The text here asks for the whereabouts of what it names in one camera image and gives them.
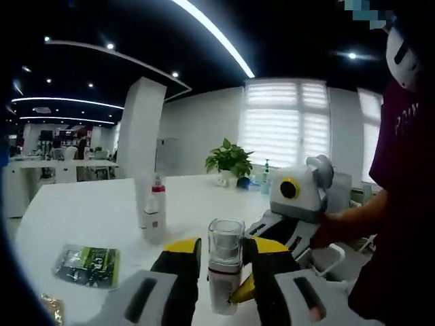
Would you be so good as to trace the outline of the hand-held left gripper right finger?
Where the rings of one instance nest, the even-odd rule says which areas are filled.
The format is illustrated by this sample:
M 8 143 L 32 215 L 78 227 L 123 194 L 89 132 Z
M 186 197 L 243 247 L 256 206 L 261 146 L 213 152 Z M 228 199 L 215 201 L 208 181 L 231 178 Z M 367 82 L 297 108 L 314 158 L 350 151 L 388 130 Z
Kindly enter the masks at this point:
M 252 266 L 254 299 L 263 325 L 351 325 L 344 293 L 313 271 L 300 269 L 287 247 L 274 240 L 243 240 Z

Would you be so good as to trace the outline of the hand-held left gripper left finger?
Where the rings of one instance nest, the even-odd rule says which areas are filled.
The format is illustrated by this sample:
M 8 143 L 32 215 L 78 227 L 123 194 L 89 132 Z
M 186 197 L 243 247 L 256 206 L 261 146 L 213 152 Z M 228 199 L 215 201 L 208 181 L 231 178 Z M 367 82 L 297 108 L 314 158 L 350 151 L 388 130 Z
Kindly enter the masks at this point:
M 120 283 L 97 315 L 98 325 L 190 325 L 198 300 L 201 239 L 167 245 L 150 270 Z

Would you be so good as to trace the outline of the person's right hand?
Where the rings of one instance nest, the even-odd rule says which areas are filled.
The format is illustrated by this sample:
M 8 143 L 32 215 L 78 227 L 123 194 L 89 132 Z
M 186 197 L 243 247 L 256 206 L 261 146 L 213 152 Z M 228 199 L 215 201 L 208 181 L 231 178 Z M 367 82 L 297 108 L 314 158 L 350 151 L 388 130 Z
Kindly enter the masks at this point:
M 346 223 L 342 213 L 326 213 L 319 219 L 319 226 L 312 235 L 309 248 L 323 249 L 332 243 L 342 242 L 346 236 Z

